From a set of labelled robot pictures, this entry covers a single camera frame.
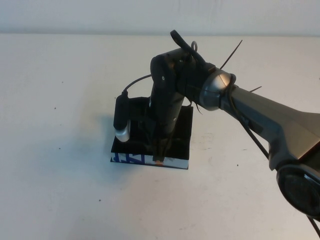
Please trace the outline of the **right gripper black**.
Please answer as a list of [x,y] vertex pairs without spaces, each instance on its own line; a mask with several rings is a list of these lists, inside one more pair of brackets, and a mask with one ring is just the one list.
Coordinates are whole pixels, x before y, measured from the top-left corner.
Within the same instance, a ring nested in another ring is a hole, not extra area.
[[171,147],[176,122],[184,101],[182,95],[151,95],[148,114],[155,122],[151,134],[152,160],[163,162]]

